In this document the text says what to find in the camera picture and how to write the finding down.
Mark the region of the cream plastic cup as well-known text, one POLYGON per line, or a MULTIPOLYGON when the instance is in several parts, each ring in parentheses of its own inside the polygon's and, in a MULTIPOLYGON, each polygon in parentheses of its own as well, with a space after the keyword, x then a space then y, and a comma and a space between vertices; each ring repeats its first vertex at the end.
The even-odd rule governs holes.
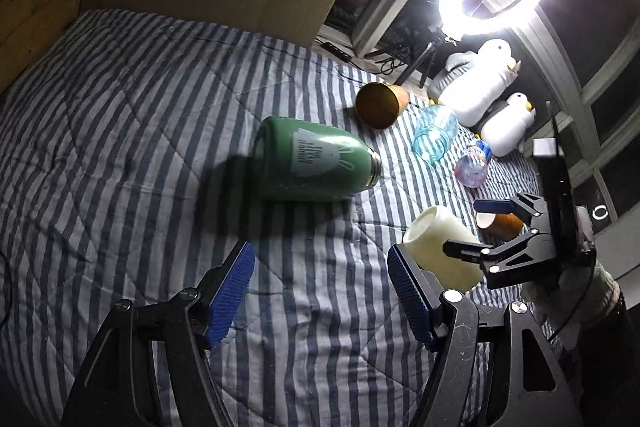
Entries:
POLYGON ((466 293, 483 280, 483 272, 474 263, 448 257, 444 253, 448 241, 478 244, 475 235, 448 207, 433 206, 408 226, 402 245, 422 270, 436 275, 443 288, 466 293))

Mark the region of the orange paper cup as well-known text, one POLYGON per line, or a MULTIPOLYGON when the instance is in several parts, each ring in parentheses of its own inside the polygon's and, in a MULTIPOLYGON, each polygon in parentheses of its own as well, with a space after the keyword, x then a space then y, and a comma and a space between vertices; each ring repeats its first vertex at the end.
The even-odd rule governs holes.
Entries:
POLYGON ((503 241, 515 239, 524 228, 524 223, 513 213, 478 212, 475 221, 480 231, 503 241))
POLYGON ((367 127, 382 131, 395 124, 409 104, 408 92, 396 84, 369 82, 355 98, 355 113, 367 127))

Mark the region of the small purple clear cup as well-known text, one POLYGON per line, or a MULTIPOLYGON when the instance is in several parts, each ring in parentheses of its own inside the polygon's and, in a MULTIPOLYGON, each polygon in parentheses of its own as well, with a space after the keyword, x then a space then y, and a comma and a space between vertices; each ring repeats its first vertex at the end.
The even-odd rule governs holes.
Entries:
POLYGON ((454 176, 467 188, 479 188, 488 176, 492 152, 483 140, 470 142, 454 167, 454 176))

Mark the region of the clear blue plastic cup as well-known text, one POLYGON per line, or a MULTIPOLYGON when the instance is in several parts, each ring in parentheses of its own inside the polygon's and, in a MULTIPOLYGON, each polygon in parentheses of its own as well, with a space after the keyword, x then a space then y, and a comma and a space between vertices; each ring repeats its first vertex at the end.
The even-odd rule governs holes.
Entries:
POLYGON ((457 116, 446 106, 434 104, 423 109, 411 143, 414 155, 427 165, 435 165, 456 139, 458 126, 457 116))

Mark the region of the small white penguin plush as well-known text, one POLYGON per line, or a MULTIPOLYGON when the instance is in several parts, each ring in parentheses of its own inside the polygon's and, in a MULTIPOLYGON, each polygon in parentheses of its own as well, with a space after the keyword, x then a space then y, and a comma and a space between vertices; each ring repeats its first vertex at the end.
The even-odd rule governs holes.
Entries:
POLYGON ((533 126, 536 109, 522 92, 515 92, 506 100, 492 104, 476 126, 476 133, 491 149, 495 157, 509 155, 533 126))

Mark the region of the large white penguin plush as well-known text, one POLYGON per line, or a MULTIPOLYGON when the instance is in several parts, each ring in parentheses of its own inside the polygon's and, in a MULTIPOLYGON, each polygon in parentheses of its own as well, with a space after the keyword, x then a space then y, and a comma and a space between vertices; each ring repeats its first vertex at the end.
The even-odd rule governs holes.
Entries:
POLYGON ((448 107, 463 127, 474 127, 520 71, 503 39, 485 41, 477 52, 456 52, 427 87, 428 97, 448 107))

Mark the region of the black tripod stand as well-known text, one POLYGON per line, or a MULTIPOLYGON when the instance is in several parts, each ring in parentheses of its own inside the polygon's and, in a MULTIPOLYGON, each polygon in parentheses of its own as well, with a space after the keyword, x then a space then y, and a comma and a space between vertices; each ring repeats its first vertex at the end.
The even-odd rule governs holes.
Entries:
POLYGON ((438 50, 445 44, 456 46, 461 40, 462 35, 449 35, 442 28, 436 27, 427 29, 424 40, 417 36, 405 38, 364 54, 363 58, 380 64, 383 75, 390 75, 398 67, 405 65, 405 69, 394 81, 395 86, 402 86, 422 64, 426 63, 426 69, 422 72, 419 82, 419 87, 423 88, 438 50))

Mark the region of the green metal water bottle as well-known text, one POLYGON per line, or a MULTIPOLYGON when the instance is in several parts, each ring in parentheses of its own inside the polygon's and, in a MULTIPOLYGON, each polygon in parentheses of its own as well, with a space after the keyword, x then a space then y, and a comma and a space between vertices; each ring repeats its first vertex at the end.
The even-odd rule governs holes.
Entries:
POLYGON ((341 202, 375 187, 380 155, 343 129, 293 118, 265 118, 253 145, 252 176, 263 199, 341 202))

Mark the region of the black power strip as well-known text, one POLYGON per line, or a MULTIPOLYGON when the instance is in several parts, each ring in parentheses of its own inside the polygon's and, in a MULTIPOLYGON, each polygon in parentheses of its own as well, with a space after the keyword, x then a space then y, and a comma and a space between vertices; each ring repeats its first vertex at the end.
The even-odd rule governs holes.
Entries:
POLYGON ((352 61, 352 57, 342 49, 338 48, 335 44, 329 41, 318 41, 318 45, 322 50, 325 50, 329 54, 338 58, 340 61, 344 63, 350 63, 352 61))

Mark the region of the blue white striped quilt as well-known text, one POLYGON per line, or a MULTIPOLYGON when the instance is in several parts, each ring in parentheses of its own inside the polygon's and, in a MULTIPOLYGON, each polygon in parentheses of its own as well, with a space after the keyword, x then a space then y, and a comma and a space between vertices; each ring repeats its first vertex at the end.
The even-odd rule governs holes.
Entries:
POLYGON ((412 153, 413 98, 375 132, 352 106, 361 70, 210 23, 90 11, 1 100, 1 265, 13 287, 1 365, 35 419, 58 425, 117 300, 157 303, 232 246, 256 248, 242 305, 210 370, 241 426, 405 426, 433 364, 386 270, 432 206, 467 226, 478 198, 537 193, 520 154, 476 191, 454 177, 460 130, 430 166, 412 153), (378 184, 335 205, 263 202, 247 165, 267 117, 360 136, 378 184))

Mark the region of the white window frame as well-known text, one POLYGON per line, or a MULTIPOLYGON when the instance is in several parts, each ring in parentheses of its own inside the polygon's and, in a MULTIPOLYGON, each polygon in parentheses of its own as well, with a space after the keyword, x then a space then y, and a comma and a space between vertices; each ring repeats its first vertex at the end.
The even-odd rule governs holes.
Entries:
MULTIPOLYGON (((438 0, 340 1, 361 54, 398 41, 420 50, 439 21, 438 0)), ((594 228, 636 219, 639 0, 541 0, 499 36, 524 64, 518 87, 558 103, 570 179, 594 228)))

